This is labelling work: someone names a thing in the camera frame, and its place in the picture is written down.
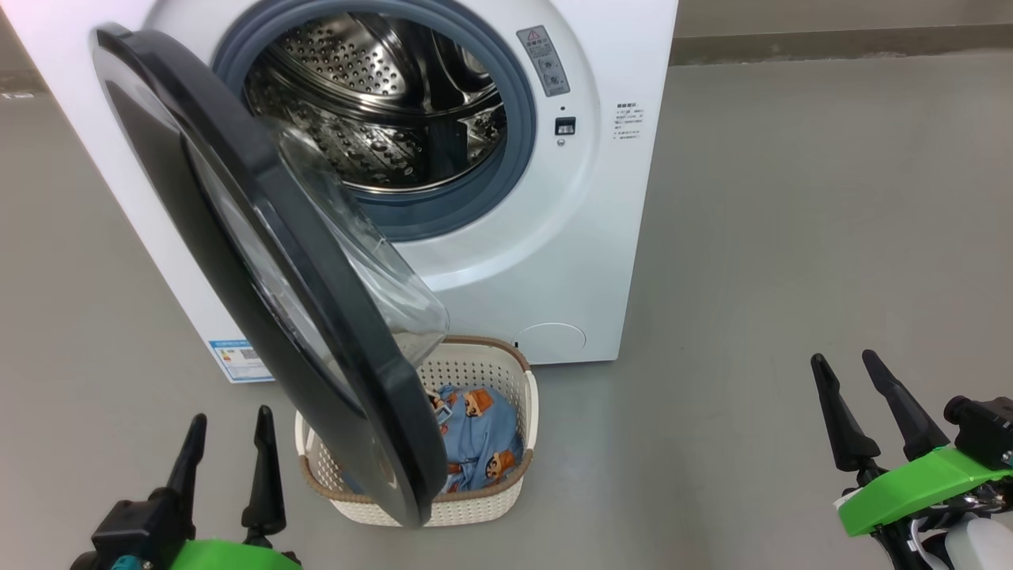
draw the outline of laundry basket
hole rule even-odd
[[[518,431],[524,441],[524,460],[502,482],[478,491],[438,495],[426,526],[471,524],[499,518],[517,502],[524,475],[534,457],[538,437],[538,386],[524,356],[513,346],[481,337],[449,337],[418,368],[427,390],[447,385],[491,387],[517,408]],[[364,524],[398,526],[372,499],[358,495],[341,478],[338,462],[320,438],[296,414],[296,450],[303,477],[341,514]]]

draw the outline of laundry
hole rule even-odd
[[[521,465],[517,409],[495,389],[446,386],[430,399],[447,449],[444,493],[491,487]]]

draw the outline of gray sticker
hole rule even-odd
[[[566,80],[566,72],[563,71],[563,64],[559,62],[559,54],[549,39],[549,33],[545,31],[544,25],[536,25],[517,32],[518,39],[524,45],[524,49],[531,58],[532,65],[538,71],[538,77],[542,80],[542,88],[545,89],[545,96],[554,97],[569,92],[569,81]]]

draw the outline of brown basket rim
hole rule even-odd
[[[487,337],[470,337],[464,335],[455,335],[447,337],[441,344],[458,344],[458,345],[478,345],[478,346],[488,346],[492,348],[498,348],[511,354],[518,363],[521,364],[521,369],[525,373],[531,372],[531,365],[528,364],[528,359],[521,354],[521,351],[517,349],[514,345],[510,343],[504,343],[498,339],[490,339]],[[501,483],[497,483],[491,487],[485,489],[478,489],[475,491],[463,491],[461,493],[446,493],[443,495],[437,495],[433,500],[434,503],[452,503],[456,501],[468,501],[472,499],[484,499],[486,497],[492,497],[509,490],[514,485],[517,485],[521,479],[524,478],[524,474],[528,471],[528,467],[531,466],[532,460],[535,458],[535,451],[527,449],[524,452],[524,460],[521,461],[521,465],[514,471],[514,473],[506,476]],[[299,471],[303,474],[303,479],[306,480],[307,485],[311,489],[317,492],[318,495],[330,499],[331,501],[338,501],[342,503],[358,503],[363,505],[375,505],[376,501],[371,499],[366,495],[359,495],[357,493],[348,493],[344,491],[331,491],[323,486],[322,483],[317,481],[316,477],[313,476],[313,471],[310,469],[310,460],[306,456],[299,456]]]

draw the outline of gray floor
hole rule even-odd
[[[807,359],[831,359],[886,466],[901,439],[861,349],[933,411],[1013,396],[1010,61],[673,70],[622,355],[538,371],[514,511],[360,526],[302,483],[285,436],[276,544],[318,569],[888,568],[836,520],[851,478]],[[114,500],[164,480],[199,411],[198,532],[240,539],[256,407],[289,433],[292,406],[221,378],[52,101],[0,100],[0,132],[5,566],[67,567]]]

